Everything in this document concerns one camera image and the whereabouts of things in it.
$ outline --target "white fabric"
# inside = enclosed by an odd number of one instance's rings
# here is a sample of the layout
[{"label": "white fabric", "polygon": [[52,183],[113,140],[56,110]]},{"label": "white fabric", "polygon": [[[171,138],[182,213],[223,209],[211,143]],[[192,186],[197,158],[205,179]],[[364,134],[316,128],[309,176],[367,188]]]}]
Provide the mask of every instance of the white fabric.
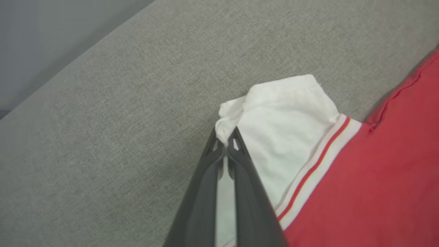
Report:
[{"label": "white fabric", "polygon": [[[342,117],[312,75],[257,84],[246,96],[221,104],[219,116],[218,139],[226,144],[238,126],[275,209]],[[232,181],[223,176],[218,183],[217,246],[235,237],[233,194]]]}]

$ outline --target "red fabric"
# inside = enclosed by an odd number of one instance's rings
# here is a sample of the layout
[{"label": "red fabric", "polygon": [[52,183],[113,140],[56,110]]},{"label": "red fabric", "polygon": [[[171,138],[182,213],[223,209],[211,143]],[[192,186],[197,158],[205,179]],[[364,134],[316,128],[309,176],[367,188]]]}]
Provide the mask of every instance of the red fabric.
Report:
[{"label": "red fabric", "polygon": [[291,246],[439,246],[439,50],[341,150],[285,235]]}]

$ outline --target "gray fabric surface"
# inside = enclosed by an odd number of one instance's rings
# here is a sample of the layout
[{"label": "gray fabric surface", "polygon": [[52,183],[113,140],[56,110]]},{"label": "gray fabric surface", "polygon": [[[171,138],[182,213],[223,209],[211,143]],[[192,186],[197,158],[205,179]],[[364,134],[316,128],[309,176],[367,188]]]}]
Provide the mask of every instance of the gray fabric surface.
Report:
[{"label": "gray fabric surface", "polygon": [[159,246],[219,104],[311,73],[362,120],[439,41],[435,0],[157,0],[0,120],[0,245]]}]

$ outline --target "folded fabric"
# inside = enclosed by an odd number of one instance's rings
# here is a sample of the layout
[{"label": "folded fabric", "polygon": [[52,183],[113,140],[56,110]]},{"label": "folded fabric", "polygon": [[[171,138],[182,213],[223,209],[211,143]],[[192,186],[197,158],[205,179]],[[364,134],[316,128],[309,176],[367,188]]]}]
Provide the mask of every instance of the folded fabric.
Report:
[{"label": "folded fabric", "polygon": [[[360,123],[312,75],[221,105],[238,126],[290,245],[439,246],[439,51]],[[217,245],[235,245],[233,183],[218,184]]]}]

